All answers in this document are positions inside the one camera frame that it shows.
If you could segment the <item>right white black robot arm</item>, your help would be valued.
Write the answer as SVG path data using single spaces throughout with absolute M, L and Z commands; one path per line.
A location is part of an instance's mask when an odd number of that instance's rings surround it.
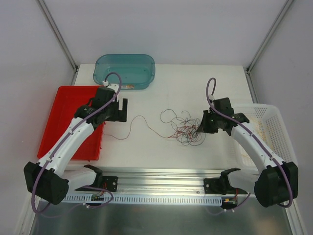
M 219 178 L 206 180 L 208 189 L 225 195 L 241 189 L 255 195 L 265 208 L 279 205 L 288 208 L 298 195 L 298 167 L 287 162 L 270 148 L 254 130 L 244 113 L 236 113 L 229 98 L 208 99 L 210 108 L 203 111 L 200 133 L 215 134 L 225 131 L 248 154 L 257 172 L 231 168 Z

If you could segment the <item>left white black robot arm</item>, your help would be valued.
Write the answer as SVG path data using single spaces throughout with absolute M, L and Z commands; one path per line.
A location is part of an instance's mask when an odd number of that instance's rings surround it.
M 80 106 L 68 128 L 54 146 L 36 163 L 28 162 L 23 171 L 28 191 L 57 205 L 69 191 L 88 186 L 99 190 L 103 184 L 102 170 L 85 165 L 80 170 L 66 174 L 65 169 L 83 142 L 105 121 L 126 122 L 127 99 L 122 99 L 119 109 L 120 88 L 117 84 L 100 86 L 95 97 Z

